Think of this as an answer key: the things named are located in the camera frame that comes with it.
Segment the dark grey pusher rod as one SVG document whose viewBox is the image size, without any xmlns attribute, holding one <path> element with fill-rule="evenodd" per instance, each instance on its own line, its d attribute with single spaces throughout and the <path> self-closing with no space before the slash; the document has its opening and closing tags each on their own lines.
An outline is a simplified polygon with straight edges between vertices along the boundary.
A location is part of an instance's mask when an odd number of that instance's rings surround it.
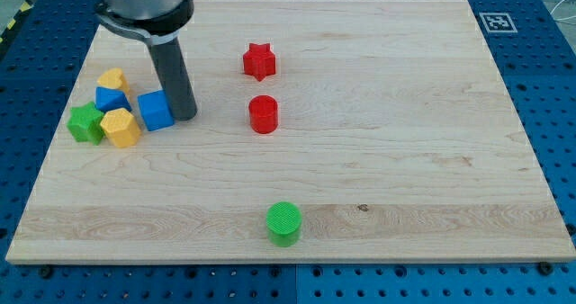
<svg viewBox="0 0 576 304">
<path fill-rule="evenodd" d="M 148 52 L 173 118 L 192 119 L 197 114 L 197 104 L 178 38 L 150 45 Z"/>
</svg>

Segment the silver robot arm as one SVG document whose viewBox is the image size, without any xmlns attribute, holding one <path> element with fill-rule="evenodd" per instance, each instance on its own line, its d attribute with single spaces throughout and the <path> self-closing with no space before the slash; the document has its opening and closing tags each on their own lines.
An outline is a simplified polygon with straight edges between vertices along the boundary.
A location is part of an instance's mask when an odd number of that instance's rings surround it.
<svg viewBox="0 0 576 304">
<path fill-rule="evenodd" d="M 178 32 L 191 21 L 194 0 L 98 0 L 94 8 L 108 31 L 147 46 L 173 117 L 192 119 L 197 104 Z"/>
</svg>

